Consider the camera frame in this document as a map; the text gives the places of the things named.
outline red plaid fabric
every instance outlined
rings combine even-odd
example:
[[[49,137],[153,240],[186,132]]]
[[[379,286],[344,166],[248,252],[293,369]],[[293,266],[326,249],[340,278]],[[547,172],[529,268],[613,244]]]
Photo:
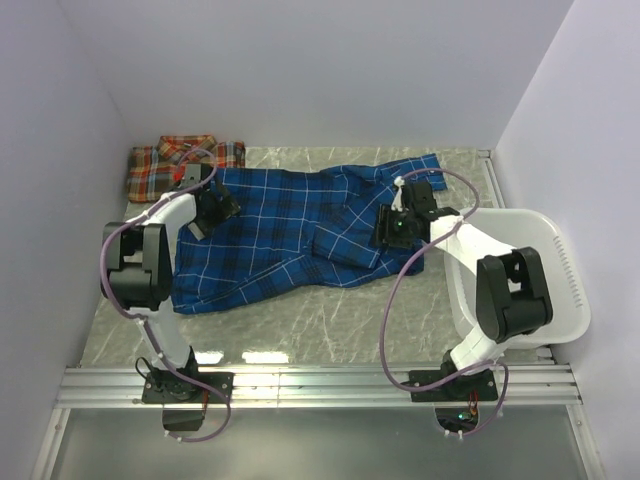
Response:
[[[216,143],[213,135],[162,136],[155,147],[131,149],[129,164],[129,201],[155,202],[174,183],[176,163],[191,148],[213,153],[219,167],[244,167],[245,148],[242,142]],[[187,162],[210,162],[210,157],[193,153]]]

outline black mounting plate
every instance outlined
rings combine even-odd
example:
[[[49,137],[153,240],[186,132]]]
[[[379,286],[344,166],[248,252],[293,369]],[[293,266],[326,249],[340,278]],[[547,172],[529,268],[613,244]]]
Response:
[[[182,382],[176,378],[171,372],[167,370],[158,370],[156,375],[160,380],[162,385],[166,385],[167,383],[175,383]],[[198,375],[194,378],[194,380],[198,380],[210,387],[215,388],[227,399],[227,402],[231,400],[231,392],[233,390],[233,377],[234,374],[232,372],[211,372],[211,373],[198,373]],[[178,400],[176,397],[171,395],[171,393],[166,389],[156,389],[154,387],[154,383],[149,381],[145,382],[145,386],[142,392],[142,403],[146,403],[149,405],[169,405],[169,404],[193,404],[198,403],[201,404],[203,399],[203,391],[199,389],[194,395],[187,400]],[[224,403],[220,397],[217,395],[209,395],[208,403]]]
[[[411,393],[411,401],[424,402],[467,402],[472,391],[478,392],[478,401],[494,401],[498,399],[495,377],[491,370],[484,370],[474,375],[463,376],[442,387],[428,392]],[[405,385],[411,387],[429,385],[443,378],[440,370],[411,370],[409,381]]]

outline plaid cloth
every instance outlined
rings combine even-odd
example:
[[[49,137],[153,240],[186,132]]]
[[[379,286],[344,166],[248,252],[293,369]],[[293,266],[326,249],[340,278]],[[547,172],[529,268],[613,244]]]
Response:
[[[378,207],[393,201],[393,179],[438,167],[435,155],[379,167],[343,165],[318,173],[224,169],[239,216],[198,242],[178,236],[172,300],[184,314],[227,310],[301,285],[355,287],[397,273],[413,250],[370,246]],[[446,188],[440,173],[429,179]],[[410,274],[423,269],[416,262]]]
[[[212,135],[163,136],[155,147],[131,149],[129,201],[155,202],[174,183],[175,165],[188,150],[198,147],[216,156],[219,167],[244,167],[245,148],[242,142],[216,143]],[[186,162],[209,162],[209,157],[196,152]]]

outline gray wall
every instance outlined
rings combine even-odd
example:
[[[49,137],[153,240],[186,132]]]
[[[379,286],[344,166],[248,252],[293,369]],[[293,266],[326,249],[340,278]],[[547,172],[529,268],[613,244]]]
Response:
[[[60,0],[138,142],[493,147],[571,0]]]
[[[131,140],[54,2],[2,2],[0,44],[0,477],[22,480],[91,323]]]
[[[638,478],[640,4],[576,0],[497,148],[509,206],[568,234],[593,320],[558,349],[611,479]]]

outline blue plaid fabric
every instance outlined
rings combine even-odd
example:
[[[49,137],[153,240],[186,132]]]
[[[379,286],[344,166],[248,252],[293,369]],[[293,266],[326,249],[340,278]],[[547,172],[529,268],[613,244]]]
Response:
[[[342,165],[318,173],[220,169],[242,211],[197,241],[178,236],[172,300],[184,314],[227,310],[302,285],[355,287],[397,273],[413,250],[373,248],[378,207],[393,201],[393,179],[438,167],[435,155],[378,167]],[[434,190],[440,173],[416,176]],[[422,271],[422,261],[408,272]]]

